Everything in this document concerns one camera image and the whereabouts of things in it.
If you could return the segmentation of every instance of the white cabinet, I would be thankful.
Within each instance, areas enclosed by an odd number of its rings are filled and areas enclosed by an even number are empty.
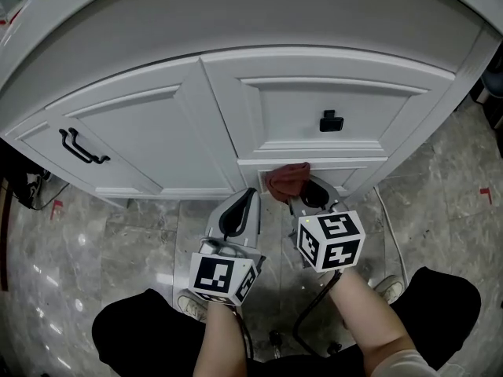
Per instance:
[[[244,188],[232,142],[197,57],[93,84],[50,105],[45,113],[47,125],[22,140],[82,177],[98,195],[219,198]],[[63,148],[61,126],[53,123],[73,125],[86,149],[109,155],[128,169],[112,171],[113,160],[84,163]],[[88,136],[99,148],[90,146]],[[137,179],[147,181],[146,187]]]
[[[239,159],[248,187],[266,192],[266,173],[290,163],[309,162],[310,173],[333,185],[343,197],[349,196],[386,161],[386,158],[322,159]]]
[[[202,59],[242,159],[389,156],[454,79],[351,49],[241,49]],[[343,119],[342,130],[320,131],[325,110]]]

